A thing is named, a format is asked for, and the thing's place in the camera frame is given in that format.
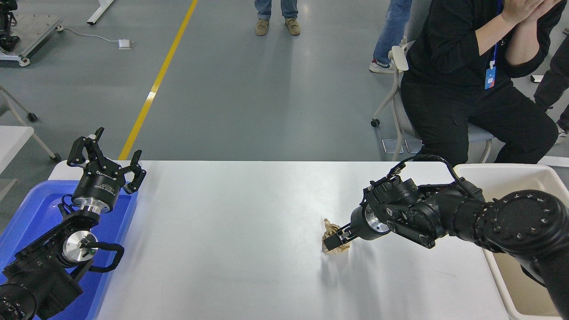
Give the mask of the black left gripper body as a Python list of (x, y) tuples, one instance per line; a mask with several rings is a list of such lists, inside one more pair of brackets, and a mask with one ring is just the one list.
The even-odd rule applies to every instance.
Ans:
[(93, 198), (113, 208), (120, 193), (122, 184), (113, 173), (118, 171), (119, 164), (104, 161), (103, 164), (90, 162), (84, 169), (84, 174), (73, 193), (72, 202), (79, 206), (83, 199)]

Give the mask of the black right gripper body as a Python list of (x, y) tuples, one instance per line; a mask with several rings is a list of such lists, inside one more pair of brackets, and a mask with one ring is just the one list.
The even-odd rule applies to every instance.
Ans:
[(354, 209), (350, 215), (350, 228), (354, 235), (364, 240), (379, 237), (379, 220), (368, 205)]

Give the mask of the person's right hand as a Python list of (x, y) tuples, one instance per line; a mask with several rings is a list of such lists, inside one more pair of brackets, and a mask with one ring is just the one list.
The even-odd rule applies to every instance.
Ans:
[(532, 14), (542, 2), (542, 0), (504, 0), (501, 16), (506, 23), (512, 25), (533, 21)]

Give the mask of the person's left hand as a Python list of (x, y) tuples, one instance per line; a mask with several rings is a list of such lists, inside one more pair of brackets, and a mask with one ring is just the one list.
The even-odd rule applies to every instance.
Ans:
[(529, 7), (530, 12), (528, 16), (519, 23), (519, 25), (526, 26), (529, 24), (536, 24), (539, 18), (544, 16), (547, 12), (559, 4), (559, 2), (561, 2), (561, 0), (531, 0)]

